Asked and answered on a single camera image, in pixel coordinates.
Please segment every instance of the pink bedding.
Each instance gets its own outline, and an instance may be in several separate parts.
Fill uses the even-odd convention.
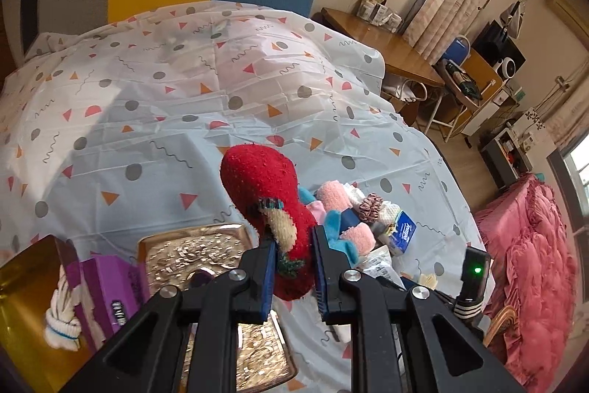
[[[485,313],[505,305],[518,324],[504,335],[506,367],[530,393],[552,382],[571,327],[576,260],[554,192],[530,175],[475,214],[497,283]]]

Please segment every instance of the metal bolt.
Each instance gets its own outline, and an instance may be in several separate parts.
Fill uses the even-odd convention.
[[[413,293],[413,296],[419,300],[425,300],[427,297],[429,297],[429,290],[426,289],[426,287],[422,287],[420,285],[413,288],[411,293]]]
[[[235,269],[229,272],[229,278],[233,281],[241,281],[245,277],[247,277],[247,274],[241,269]]]
[[[346,270],[343,273],[343,277],[347,281],[358,281],[362,277],[361,273],[357,270]]]
[[[176,295],[178,295],[178,288],[176,288],[174,285],[166,285],[164,287],[161,287],[160,295],[164,298],[175,297]]]

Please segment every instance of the small desk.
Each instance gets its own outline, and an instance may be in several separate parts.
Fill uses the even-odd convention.
[[[398,34],[371,26],[354,14],[324,7],[321,13],[335,30],[379,51],[385,60],[385,72],[416,80],[432,87],[444,81],[429,63]]]

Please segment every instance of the gold tray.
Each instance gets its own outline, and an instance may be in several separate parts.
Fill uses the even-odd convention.
[[[149,295],[167,284],[188,288],[190,277],[200,269],[219,275],[236,268],[244,250],[251,249],[250,237],[240,224],[183,228],[141,239],[137,261],[145,268]],[[186,387],[194,336],[184,359],[181,391]],[[237,390],[260,392],[280,385],[297,374],[284,339],[278,315],[270,312],[263,325],[239,325]]]
[[[36,393],[59,391],[91,356],[83,335],[76,352],[43,337],[60,265],[76,260],[73,246],[48,235],[0,267],[0,344]]]

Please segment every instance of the brown scrunchie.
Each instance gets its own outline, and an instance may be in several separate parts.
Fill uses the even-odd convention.
[[[375,222],[378,220],[378,213],[381,210],[382,197],[376,194],[369,194],[360,204],[358,218],[363,222]]]

